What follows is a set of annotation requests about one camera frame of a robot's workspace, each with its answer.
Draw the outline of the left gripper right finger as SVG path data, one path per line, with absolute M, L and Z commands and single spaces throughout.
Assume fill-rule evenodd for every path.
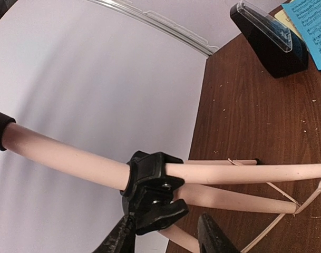
M 239 250 L 207 213 L 198 219 L 198 243 L 204 253 L 239 253 Z

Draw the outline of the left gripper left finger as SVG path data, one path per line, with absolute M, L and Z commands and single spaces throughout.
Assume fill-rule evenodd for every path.
M 135 218 L 124 215 L 93 253 L 134 253 Z

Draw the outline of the pink music stand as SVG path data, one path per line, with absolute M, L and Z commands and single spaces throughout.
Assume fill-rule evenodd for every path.
M 198 236 L 176 226 L 190 205 L 215 209 L 275 213 L 302 212 L 321 193 L 321 163 L 259 165 L 257 160 L 182 161 L 157 152 L 137 151 L 128 163 L 117 162 L 18 125 L 0 113 L 0 150 L 113 189 L 122 195 L 124 215 L 135 218 L 136 237 L 158 231 L 190 252 L 200 252 Z M 319 179 L 312 195 L 299 204 L 219 189 L 221 184 L 267 183 Z

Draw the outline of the black metronome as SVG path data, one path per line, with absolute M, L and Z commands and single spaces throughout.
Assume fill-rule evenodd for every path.
M 230 9 L 230 18 L 234 23 L 240 21 L 239 14 L 235 14 L 235 5 Z M 308 69 L 309 55 L 307 46 L 292 30 L 293 49 L 288 53 L 283 52 L 256 28 L 248 37 L 246 35 L 244 37 L 256 53 L 263 67 L 272 77 L 277 79 Z

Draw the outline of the clear metronome cover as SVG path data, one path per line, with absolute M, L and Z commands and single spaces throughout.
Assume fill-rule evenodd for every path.
M 270 14 L 248 1 L 239 1 L 235 5 L 235 14 L 239 14 L 240 21 L 235 23 L 243 35 L 248 37 L 256 28 L 283 52 L 288 53 L 293 49 L 291 30 Z

